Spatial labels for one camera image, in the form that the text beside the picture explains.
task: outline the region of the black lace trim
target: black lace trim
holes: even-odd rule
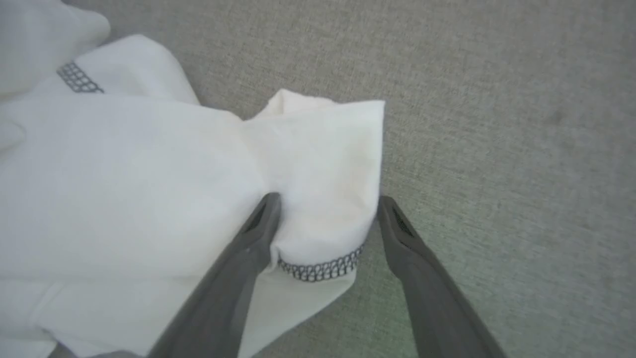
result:
[[[304,282],[320,282],[332,278],[341,277],[356,268],[358,258],[364,245],[360,245],[353,252],[329,262],[313,265],[294,265],[279,260],[279,266],[286,273]]]
[[[75,63],[69,62],[57,70],[57,75],[73,92],[76,93],[104,93],[99,85],[88,77]]]

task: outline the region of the white fabric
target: white fabric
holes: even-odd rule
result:
[[[75,63],[104,94],[74,94],[52,71],[0,103],[0,356],[45,357],[55,340],[80,357],[147,354],[270,191],[282,221],[240,356],[351,286],[355,270],[307,283],[276,263],[329,262],[363,243],[383,102],[282,90],[242,121],[197,105],[173,56],[143,36]]]
[[[0,0],[0,100],[29,90],[109,32],[102,15],[59,0]]]

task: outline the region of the white napkin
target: white napkin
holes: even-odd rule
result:
[[[109,32],[102,15],[59,0],[0,0],[0,100],[29,90]]]
[[[43,357],[56,340],[80,357],[146,355],[270,191],[282,221],[240,356],[351,286],[377,205],[383,102],[282,90],[242,121],[197,106],[143,36],[64,68],[0,103],[3,357]]]

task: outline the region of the textured gray surface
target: textured gray surface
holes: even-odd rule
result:
[[[386,99],[382,190],[509,356],[636,356],[634,1],[71,2],[243,117]],[[352,290],[258,357],[414,355],[374,227]]]

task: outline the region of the folded fabric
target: folded fabric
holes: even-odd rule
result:
[[[109,32],[102,15],[59,0],[0,0],[0,100],[30,90]]]
[[[351,286],[377,205],[384,103],[281,90],[246,121],[197,104],[143,36],[0,102],[1,356],[45,357],[56,341],[80,357],[146,355],[270,191],[282,219],[240,356]]]

